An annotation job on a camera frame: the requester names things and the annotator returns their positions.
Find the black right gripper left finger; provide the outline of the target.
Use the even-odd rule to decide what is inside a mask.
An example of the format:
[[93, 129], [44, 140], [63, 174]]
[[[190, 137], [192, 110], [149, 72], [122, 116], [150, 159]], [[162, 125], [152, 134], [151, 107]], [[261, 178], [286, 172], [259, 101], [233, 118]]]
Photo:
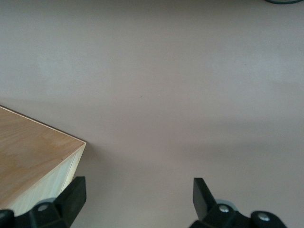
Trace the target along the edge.
[[35, 205], [28, 212], [15, 216], [14, 211], [0, 211], [2, 228], [69, 228], [86, 202], [86, 178], [75, 177], [52, 201]]

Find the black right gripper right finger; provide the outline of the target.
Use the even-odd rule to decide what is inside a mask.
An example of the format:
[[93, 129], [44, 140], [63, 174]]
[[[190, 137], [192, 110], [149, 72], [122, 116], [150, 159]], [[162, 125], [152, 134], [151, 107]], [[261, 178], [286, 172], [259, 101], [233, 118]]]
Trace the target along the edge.
[[193, 205], [198, 216], [191, 228], [285, 228], [284, 222], [268, 211], [253, 211], [250, 217], [230, 201], [215, 199], [203, 178], [193, 180]]

